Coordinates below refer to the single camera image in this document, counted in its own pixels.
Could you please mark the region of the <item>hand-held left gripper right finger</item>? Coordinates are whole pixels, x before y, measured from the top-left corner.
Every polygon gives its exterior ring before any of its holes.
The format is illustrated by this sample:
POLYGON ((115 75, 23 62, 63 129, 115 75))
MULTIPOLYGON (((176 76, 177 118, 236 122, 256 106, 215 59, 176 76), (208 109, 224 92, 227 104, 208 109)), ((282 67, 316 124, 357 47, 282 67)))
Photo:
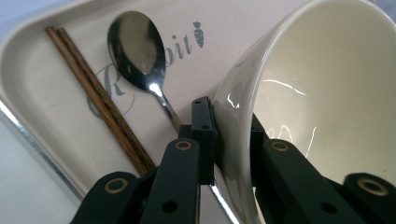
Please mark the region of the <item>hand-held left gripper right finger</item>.
POLYGON ((264 128, 256 115, 252 116, 250 128, 250 172, 252 186, 257 186, 258 168, 256 163, 256 156, 262 146, 262 142, 267 138, 264 128))

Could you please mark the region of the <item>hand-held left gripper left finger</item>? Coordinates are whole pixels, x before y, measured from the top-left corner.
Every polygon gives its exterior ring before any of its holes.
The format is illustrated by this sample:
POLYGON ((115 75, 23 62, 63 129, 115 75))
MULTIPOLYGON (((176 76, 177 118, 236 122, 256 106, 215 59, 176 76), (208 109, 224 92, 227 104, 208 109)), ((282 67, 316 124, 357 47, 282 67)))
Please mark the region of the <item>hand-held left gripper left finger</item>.
POLYGON ((200 183, 213 185, 217 132, 211 102, 207 96, 191 103, 191 136, 200 147, 200 183))

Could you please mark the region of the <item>cream ceramic bowl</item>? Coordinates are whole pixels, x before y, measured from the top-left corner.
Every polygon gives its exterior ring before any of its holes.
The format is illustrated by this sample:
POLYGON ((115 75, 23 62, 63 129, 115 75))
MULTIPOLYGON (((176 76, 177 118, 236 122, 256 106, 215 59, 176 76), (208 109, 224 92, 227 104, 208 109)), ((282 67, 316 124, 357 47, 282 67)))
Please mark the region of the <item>cream ceramic bowl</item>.
POLYGON ((261 224, 250 128, 293 143, 328 178, 396 185, 396 23, 369 0, 310 0, 255 42, 216 93, 220 189, 240 224, 261 224))

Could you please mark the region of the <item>brown wooden chopstick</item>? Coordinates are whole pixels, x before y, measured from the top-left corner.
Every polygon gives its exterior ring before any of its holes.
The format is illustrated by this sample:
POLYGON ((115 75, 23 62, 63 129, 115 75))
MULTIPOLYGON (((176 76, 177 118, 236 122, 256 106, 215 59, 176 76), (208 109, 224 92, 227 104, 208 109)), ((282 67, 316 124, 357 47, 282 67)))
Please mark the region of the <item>brown wooden chopstick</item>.
POLYGON ((119 143, 121 149, 123 147, 126 147, 126 143, 120 139, 120 133, 114 129, 115 123, 110 117, 110 115, 107 113, 105 105, 99 101, 99 95, 94 91, 94 88, 88 83, 88 79, 84 75, 82 69, 78 66, 77 61, 73 58, 71 51, 68 49, 63 39, 58 35, 57 33, 58 29, 54 27, 46 27, 45 32, 49 36, 52 43, 56 46, 57 50, 59 50, 59 52, 63 56, 65 62, 67 63, 67 65, 75 75, 76 79, 78 80, 78 83, 88 95, 89 99, 96 108, 97 112, 100 114, 100 116, 106 123, 108 129, 112 132, 115 139, 119 143))
POLYGON ((71 51, 73 58, 77 61, 78 66, 82 69, 84 75, 88 79, 88 83, 94 88, 99 95, 99 101, 105 105, 107 113, 115 123, 114 129, 120 133, 120 139, 126 143, 126 147, 122 149, 127 154, 128 159, 134 165, 134 168, 140 175, 144 175, 156 168, 155 163, 144 149, 134 132, 129 127, 126 120, 107 94, 106 90, 91 70, 85 58, 80 53, 78 47, 71 39, 64 28, 57 30, 58 35, 63 39, 68 49, 71 51))

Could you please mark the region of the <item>silver metal spoon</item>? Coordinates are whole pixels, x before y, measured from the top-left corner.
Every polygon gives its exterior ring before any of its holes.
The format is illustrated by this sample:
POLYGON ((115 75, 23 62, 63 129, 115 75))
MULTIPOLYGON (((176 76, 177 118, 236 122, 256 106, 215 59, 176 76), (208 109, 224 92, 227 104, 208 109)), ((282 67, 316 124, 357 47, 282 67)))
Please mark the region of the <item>silver metal spoon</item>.
MULTIPOLYGON (((184 125, 163 93, 165 77, 164 46, 152 20, 138 11, 120 14, 107 33, 110 57, 120 74, 134 87, 155 96, 178 133, 178 139, 163 155, 150 196, 161 207, 157 219, 165 221, 176 217, 177 223, 198 217, 200 183, 200 147, 192 139, 191 124, 184 125)), ((221 211, 231 224, 239 224, 231 207, 226 203, 218 182, 209 187, 221 211)))

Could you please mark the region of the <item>beige tray with rabbit print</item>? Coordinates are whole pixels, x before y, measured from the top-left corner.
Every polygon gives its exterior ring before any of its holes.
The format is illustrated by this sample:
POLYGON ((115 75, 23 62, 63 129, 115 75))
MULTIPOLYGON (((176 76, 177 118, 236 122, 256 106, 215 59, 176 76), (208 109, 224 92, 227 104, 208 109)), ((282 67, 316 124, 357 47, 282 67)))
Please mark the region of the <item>beige tray with rabbit print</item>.
POLYGON ((132 164, 45 32, 63 27, 150 157, 176 131, 157 100, 122 78, 106 34, 122 12, 148 15, 163 39, 163 90, 184 123, 191 102, 213 97, 233 63, 306 0, 84 0, 36 16, 0 45, 0 100, 85 195, 103 175, 132 164))

